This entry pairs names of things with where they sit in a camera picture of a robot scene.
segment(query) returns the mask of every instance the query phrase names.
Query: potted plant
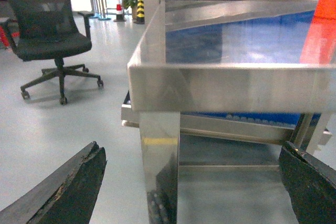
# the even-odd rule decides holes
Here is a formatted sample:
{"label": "potted plant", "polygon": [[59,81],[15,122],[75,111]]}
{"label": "potted plant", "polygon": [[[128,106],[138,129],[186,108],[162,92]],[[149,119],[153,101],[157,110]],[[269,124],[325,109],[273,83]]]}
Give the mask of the potted plant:
{"label": "potted plant", "polygon": [[122,0],[122,6],[124,9],[128,7],[132,8],[132,18],[136,19],[138,0]]}

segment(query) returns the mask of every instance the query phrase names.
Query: office chair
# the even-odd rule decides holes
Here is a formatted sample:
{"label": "office chair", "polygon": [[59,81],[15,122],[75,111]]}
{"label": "office chair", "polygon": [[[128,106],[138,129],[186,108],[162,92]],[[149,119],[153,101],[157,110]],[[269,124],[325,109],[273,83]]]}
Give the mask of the office chair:
{"label": "office chair", "polygon": [[65,76],[97,78],[98,87],[103,81],[97,74],[88,73],[84,64],[64,67],[63,58],[89,51],[92,47],[90,37],[90,12],[80,12],[84,17],[86,37],[79,33],[73,19],[70,0],[8,0],[16,15],[20,38],[16,45],[8,24],[9,18],[0,19],[0,26],[5,31],[13,52],[23,61],[55,61],[53,69],[43,69],[42,76],[21,86],[23,99],[29,99],[27,88],[59,77],[60,104],[67,104],[64,95]]}

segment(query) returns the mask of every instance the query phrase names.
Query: steel table leg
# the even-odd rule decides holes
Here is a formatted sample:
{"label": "steel table leg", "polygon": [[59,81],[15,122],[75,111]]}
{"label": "steel table leg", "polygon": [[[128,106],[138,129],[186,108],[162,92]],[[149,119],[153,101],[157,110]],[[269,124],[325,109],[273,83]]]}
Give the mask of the steel table leg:
{"label": "steel table leg", "polygon": [[318,148],[331,114],[301,114],[290,142],[310,154]]}
{"label": "steel table leg", "polygon": [[180,113],[140,113],[140,135],[150,224],[177,220]]}

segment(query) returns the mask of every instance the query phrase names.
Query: gray floor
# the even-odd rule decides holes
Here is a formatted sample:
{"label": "gray floor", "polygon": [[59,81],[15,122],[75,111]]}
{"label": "gray floor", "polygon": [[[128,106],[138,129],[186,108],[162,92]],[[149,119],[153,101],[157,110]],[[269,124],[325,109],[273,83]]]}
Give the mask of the gray floor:
{"label": "gray floor", "polygon": [[[84,33],[82,20],[76,22]],[[122,127],[120,121],[128,90],[126,64],[143,31],[129,19],[91,20],[93,49],[65,62],[84,62],[90,72],[102,76],[104,89],[99,90],[92,79],[67,77],[67,106],[59,105],[58,79],[28,89],[30,101],[23,101],[20,94],[19,87],[39,76],[41,68],[53,67],[53,61],[22,62],[10,50],[0,49],[0,209],[97,141],[106,148],[108,164],[91,224],[148,222],[139,130]],[[329,128],[336,132],[334,116]],[[264,153],[276,160],[279,151],[266,145],[182,136],[181,159],[226,158],[228,146],[246,160]],[[316,157],[336,169],[335,151],[333,137]],[[180,224],[297,223],[277,173],[181,172],[178,203]]]}

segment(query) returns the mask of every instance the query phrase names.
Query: chair backrest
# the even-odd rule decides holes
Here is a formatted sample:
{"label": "chair backrest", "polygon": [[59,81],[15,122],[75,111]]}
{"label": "chair backrest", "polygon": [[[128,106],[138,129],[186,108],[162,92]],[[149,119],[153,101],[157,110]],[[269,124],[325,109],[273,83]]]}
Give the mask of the chair backrest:
{"label": "chair backrest", "polygon": [[54,38],[77,33],[70,0],[8,0],[19,24],[20,38]]}

